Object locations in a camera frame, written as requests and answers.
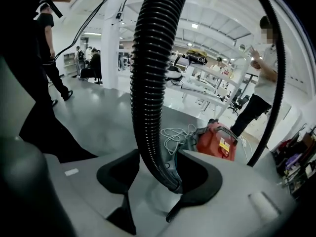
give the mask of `black shoe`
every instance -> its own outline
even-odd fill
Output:
[[[51,104],[52,104],[53,107],[54,107],[57,103],[58,103],[58,100],[57,100],[57,99],[51,101]]]
[[[67,100],[72,96],[73,93],[74,93],[74,92],[73,92],[72,90],[69,90],[69,91],[68,91],[68,95],[63,96],[63,99],[64,99],[65,101],[67,101]]]

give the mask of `black corrugated hose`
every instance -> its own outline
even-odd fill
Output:
[[[284,45],[279,24],[268,0],[259,0],[279,32],[276,43],[278,79],[275,102],[264,135],[248,165],[259,159],[275,125],[284,81]],[[131,106],[136,142],[150,172],[163,185],[181,193],[182,185],[165,168],[160,148],[160,126],[165,73],[185,0],[144,0],[134,34],[134,63],[131,76]]]

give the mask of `yellow label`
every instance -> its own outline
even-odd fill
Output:
[[[229,144],[225,142],[223,138],[221,138],[219,146],[225,149],[227,152],[229,152]]]

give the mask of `ceiling light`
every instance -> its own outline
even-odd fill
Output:
[[[84,33],[84,34],[87,34],[87,35],[95,35],[95,36],[101,36],[101,34],[96,34],[96,33]]]

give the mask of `white pillar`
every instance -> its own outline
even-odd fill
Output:
[[[116,19],[119,7],[125,0],[108,0],[105,3],[101,37],[101,73],[103,86],[118,88],[118,49],[120,19]]]

